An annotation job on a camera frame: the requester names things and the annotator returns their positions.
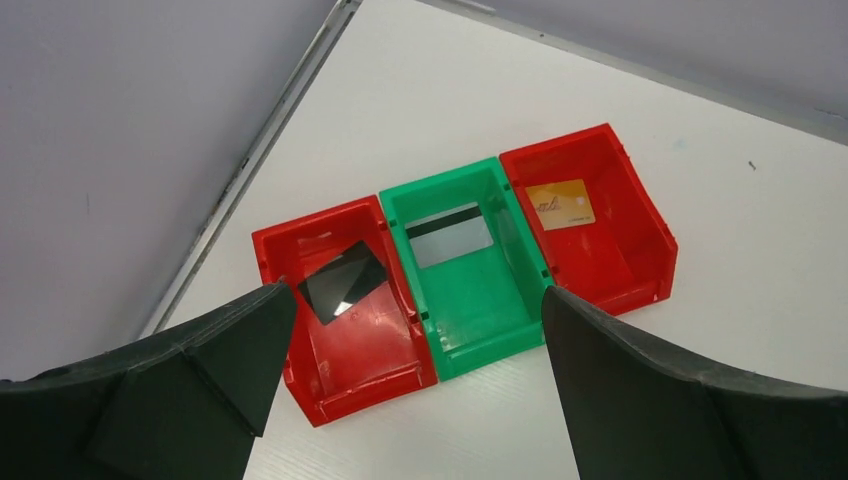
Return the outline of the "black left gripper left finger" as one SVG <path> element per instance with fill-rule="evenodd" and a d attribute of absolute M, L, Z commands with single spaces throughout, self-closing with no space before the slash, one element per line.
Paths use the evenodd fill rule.
<path fill-rule="evenodd" d="M 1 384 L 5 479 L 240 479 L 297 304 L 262 286 L 178 326 Z"/>

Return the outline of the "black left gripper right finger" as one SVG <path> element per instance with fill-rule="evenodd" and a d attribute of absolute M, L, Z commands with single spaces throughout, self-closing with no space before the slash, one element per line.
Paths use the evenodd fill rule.
<path fill-rule="evenodd" d="M 541 313 L 583 479 L 843 479 L 847 395 L 712 360 L 561 288 Z"/>

